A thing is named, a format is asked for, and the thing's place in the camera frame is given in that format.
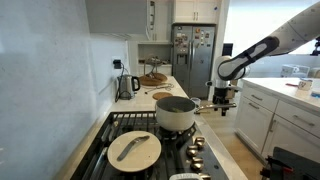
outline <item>wooden cutting board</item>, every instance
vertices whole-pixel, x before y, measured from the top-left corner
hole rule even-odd
[[[153,99],[155,100],[159,100],[159,99],[162,99],[164,97],[169,97],[169,96],[172,96],[171,93],[168,93],[168,92],[157,92],[155,94],[153,94]]]
[[[167,76],[161,73],[153,73],[154,78],[147,77],[146,75],[140,76],[139,81],[144,86],[159,86],[168,80]]]

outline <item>gas stove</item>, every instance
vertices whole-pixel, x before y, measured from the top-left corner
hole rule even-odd
[[[161,143],[159,159],[134,173],[115,169],[107,158],[110,144],[130,131],[147,131]],[[168,180],[183,173],[195,173],[205,180],[228,179],[196,124],[183,132],[169,132],[157,123],[155,111],[111,112],[71,179]]]

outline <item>cup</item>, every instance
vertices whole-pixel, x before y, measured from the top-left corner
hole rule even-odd
[[[298,89],[303,91],[309,91],[312,86],[312,80],[310,79],[301,79],[298,85]]]
[[[196,108],[200,107],[201,100],[199,98],[193,97],[193,98],[190,98],[190,100],[196,104]]]

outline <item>refrigerator door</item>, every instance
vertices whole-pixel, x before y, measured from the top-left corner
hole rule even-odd
[[[172,75],[186,94],[189,94],[192,26],[174,26],[172,37]]]
[[[214,49],[214,27],[197,27],[192,29],[192,58],[189,66],[189,97],[208,98],[212,55]]]

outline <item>drawer handle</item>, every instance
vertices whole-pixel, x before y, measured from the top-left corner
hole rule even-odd
[[[259,101],[262,101],[263,99],[262,98],[259,98],[259,97],[257,97],[257,96],[255,96],[255,95],[251,95],[253,98],[256,98],[256,99],[258,99]]]
[[[311,123],[311,122],[309,122],[309,121],[307,121],[307,120],[304,120],[304,119],[300,118],[300,117],[297,116],[297,115],[293,115],[293,117],[296,118],[296,119],[298,119],[298,120],[300,120],[300,121],[302,121],[302,122],[304,122],[304,123],[306,123],[306,124],[308,124],[308,125],[311,126],[311,127],[315,126],[315,124],[313,124],[313,123]]]
[[[249,103],[250,106],[254,107],[255,109],[259,109],[258,106],[253,105],[252,103]]]

